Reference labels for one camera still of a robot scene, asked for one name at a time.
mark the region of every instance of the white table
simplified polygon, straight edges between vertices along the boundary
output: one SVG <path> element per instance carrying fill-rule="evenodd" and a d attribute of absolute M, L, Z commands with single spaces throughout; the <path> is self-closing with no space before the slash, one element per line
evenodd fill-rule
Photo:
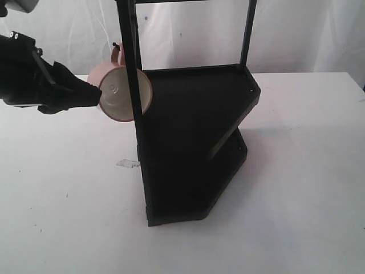
<path fill-rule="evenodd" d="M 207 219 L 147 227 L 133 123 L 0 104 L 0 273 L 365 273 L 365 93 L 256 74 L 249 155 Z"/>

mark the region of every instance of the mug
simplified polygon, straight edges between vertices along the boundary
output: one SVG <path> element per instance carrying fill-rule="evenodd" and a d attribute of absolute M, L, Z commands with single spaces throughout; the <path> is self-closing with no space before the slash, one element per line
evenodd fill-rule
<path fill-rule="evenodd" d="M 97 65 L 89 73 L 87 82 L 101 89 L 100 107 L 108 117 L 118 122 L 130 122 L 134 117 L 123 45 L 113 45 L 111 62 Z M 152 85 L 142 71 L 137 70 L 137 76 L 144 114 L 151 105 Z"/>

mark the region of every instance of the white backdrop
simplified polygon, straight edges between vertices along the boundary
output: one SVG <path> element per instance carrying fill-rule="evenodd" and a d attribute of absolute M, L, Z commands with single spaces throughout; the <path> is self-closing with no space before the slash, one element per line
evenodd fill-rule
<path fill-rule="evenodd" d="M 145 69 L 236 63 L 248 0 L 138 5 Z M 109 60 L 120 41 L 114 0 L 40 0 L 10 11 L 0 33 L 37 40 L 44 58 L 75 74 Z M 258 0 L 248 66 L 252 72 L 347 71 L 365 84 L 364 0 Z"/>

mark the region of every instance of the mug handle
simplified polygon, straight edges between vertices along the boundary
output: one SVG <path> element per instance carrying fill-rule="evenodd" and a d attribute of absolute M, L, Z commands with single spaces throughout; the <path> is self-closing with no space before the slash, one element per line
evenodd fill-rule
<path fill-rule="evenodd" d="M 125 66 L 125 56 L 122 43 L 113 43 L 112 63 L 117 63 L 119 66 Z"/>

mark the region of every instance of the black shelf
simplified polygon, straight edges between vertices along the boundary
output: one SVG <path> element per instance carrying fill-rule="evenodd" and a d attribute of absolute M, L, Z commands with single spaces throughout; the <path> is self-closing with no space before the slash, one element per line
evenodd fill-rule
<path fill-rule="evenodd" d="M 148 225 L 203 219 L 248 153 L 237 127 L 261 93 L 246 67 L 256 0 L 249 0 L 239 64 L 144 71 L 153 88 L 144 115 L 136 71 L 143 67 L 135 5 L 182 1 L 116 2 Z"/>
<path fill-rule="evenodd" d="M 144 133 L 154 158 L 211 160 L 258 103 L 240 65 L 145 71 L 154 90 Z"/>

